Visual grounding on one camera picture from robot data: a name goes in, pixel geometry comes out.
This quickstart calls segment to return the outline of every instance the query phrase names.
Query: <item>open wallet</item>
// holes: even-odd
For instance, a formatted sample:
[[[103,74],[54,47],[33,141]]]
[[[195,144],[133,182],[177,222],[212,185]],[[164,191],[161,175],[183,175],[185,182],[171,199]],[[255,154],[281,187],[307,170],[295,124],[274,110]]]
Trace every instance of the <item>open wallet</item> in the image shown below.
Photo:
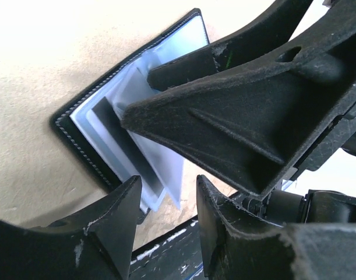
[[[165,146],[123,129],[125,108],[160,93],[151,69],[208,45],[201,11],[194,9],[80,92],[51,118],[52,129],[100,184],[112,191],[142,178],[141,211],[158,210],[166,193],[180,207],[184,159]]]

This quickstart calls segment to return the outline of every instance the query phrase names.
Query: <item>stitched edge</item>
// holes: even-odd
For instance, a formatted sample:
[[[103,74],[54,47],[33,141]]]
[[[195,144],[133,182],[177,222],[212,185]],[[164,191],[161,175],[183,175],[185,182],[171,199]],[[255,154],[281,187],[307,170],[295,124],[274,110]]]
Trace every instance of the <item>stitched edge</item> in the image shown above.
[[[173,28],[169,33],[167,33],[165,36],[161,37],[159,40],[154,42],[152,45],[149,45],[146,47],[144,50],[140,51],[136,55],[134,55],[132,58],[127,60],[124,64],[122,64],[114,73],[112,73],[109,77],[105,78],[101,83],[99,83],[96,87],[94,87],[91,91],[89,91],[85,96],[83,96],[79,101],[77,101],[69,110],[66,110],[64,113],[61,114],[60,117],[57,118],[55,121],[55,125],[65,134],[65,136],[73,143],[73,145],[79,150],[79,152],[82,154],[82,156],[91,164],[91,166],[94,168],[94,170],[97,172],[97,174],[100,175],[100,177],[105,181],[105,183],[108,186],[112,186],[112,184],[109,182],[109,180],[105,177],[103,172],[99,170],[99,168],[92,162],[92,160],[85,154],[85,152],[82,150],[82,148],[75,142],[75,140],[69,135],[69,133],[65,130],[64,127],[61,126],[60,121],[66,117],[69,113],[73,111],[80,103],[82,103],[84,100],[86,100],[89,96],[91,96],[93,93],[95,93],[96,90],[98,90],[100,87],[102,87],[105,83],[107,83],[111,78],[113,78],[120,70],[123,69],[129,62],[133,61],[136,57],[138,57],[140,54],[143,52],[149,50],[150,48],[154,47],[155,45],[159,44],[161,41],[163,41],[166,37],[170,36],[173,32],[175,32],[177,29],[179,29],[182,25],[184,25],[187,21],[191,20],[195,16],[199,16],[200,14],[198,12],[195,12],[190,15],[190,17],[186,18],[183,22],[181,22],[179,25],[177,25],[175,28]]]

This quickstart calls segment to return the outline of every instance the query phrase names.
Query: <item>green mark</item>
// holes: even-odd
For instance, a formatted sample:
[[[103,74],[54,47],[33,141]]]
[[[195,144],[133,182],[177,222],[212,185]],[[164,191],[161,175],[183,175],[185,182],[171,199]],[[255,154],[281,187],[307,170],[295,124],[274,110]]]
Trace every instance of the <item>green mark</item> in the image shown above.
[[[230,56],[228,57],[228,60],[227,60],[227,64],[225,65],[225,68],[228,69],[228,67],[230,67],[230,64],[231,64],[231,60],[232,60],[232,55],[234,54],[234,51],[231,51],[230,52]]]

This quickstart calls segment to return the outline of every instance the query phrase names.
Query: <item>white stitching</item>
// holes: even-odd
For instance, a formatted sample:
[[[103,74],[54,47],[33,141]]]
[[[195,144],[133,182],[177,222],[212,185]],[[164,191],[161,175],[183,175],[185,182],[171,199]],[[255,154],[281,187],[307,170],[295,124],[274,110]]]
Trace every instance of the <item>white stitching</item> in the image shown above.
[[[104,174],[97,168],[97,166],[91,161],[91,159],[84,153],[84,151],[81,149],[81,147],[75,142],[75,140],[67,133],[67,131],[65,130],[64,127],[61,126],[60,121],[66,117],[69,113],[72,112],[72,110],[76,107],[78,107],[78,105],[80,103],[82,103],[82,101],[84,101],[85,99],[87,99],[90,95],[92,95],[100,86],[103,86],[105,83],[107,83],[111,78],[113,78],[120,70],[122,70],[123,67],[125,67],[125,65],[127,65],[129,62],[131,62],[132,60],[134,60],[136,57],[138,57],[140,54],[142,54],[143,52],[145,52],[146,50],[149,50],[150,48],[154,47],[155,45],[159,44],[161,41],[163,41],[166,37],[168,37],[171,33],[175,32],[177,29],[179,29],[182,25],[184,25],[187,21],[189,21],[191,18],[195,17],[199,15],[199,13],[195,12],[193,13],[190,17],[186,18],[181,24],[179,24],[177,27],[175,27],[174,29],[172,29],[169,33],[167,33],[165,36],[163,36],[162,38],[160,38],[159,40],[157,40],[155,43],[153,43],[152,45],[148,46],[147,48],[145,48],[144,50],[142,50],[141,52],[137,53],[136,55],[134,55],[132,58],[130,58],[129,60],[127,60],[127,62],[125,62],[124,64],[122,64],[117,71],[115,71],[114,73],[112,73],[110,76],[108,76],[105,80],[103,80],[99,85],[97,85],[95,88],[93,88],[91,91],[89,91],[85,96],[83,96],[77,103],[75,103],[69,110],[66,110],[63,114],[61,114],[60,117],[57,118],[57,120],[55,121],[56,126],[58,126],[58,128],[66,135],[66,137],[68,137],[68,139],[73,143],[73,145],[79,150],[79,152],[83,155],[83,157],[91,164],[91,166],[95,169],[95,171],[100,175],[100,177],[107,183],[108,186],[112,186],[112,184],[109,182],[109,180],[104,176]]]

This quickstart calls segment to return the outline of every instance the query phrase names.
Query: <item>beige surface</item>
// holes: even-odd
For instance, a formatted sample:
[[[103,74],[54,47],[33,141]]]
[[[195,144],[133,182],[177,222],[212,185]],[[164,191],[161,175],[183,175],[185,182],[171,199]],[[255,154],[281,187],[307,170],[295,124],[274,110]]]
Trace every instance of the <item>beige surface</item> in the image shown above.
[[[213,41],[271,2],[0,1],[0,219],[46,225],[104,195],[48,126],[61,105],[192,8]],[[135,247],[194,215],[201,171],[187,170],[182,209],[166,198],[138,227]]]

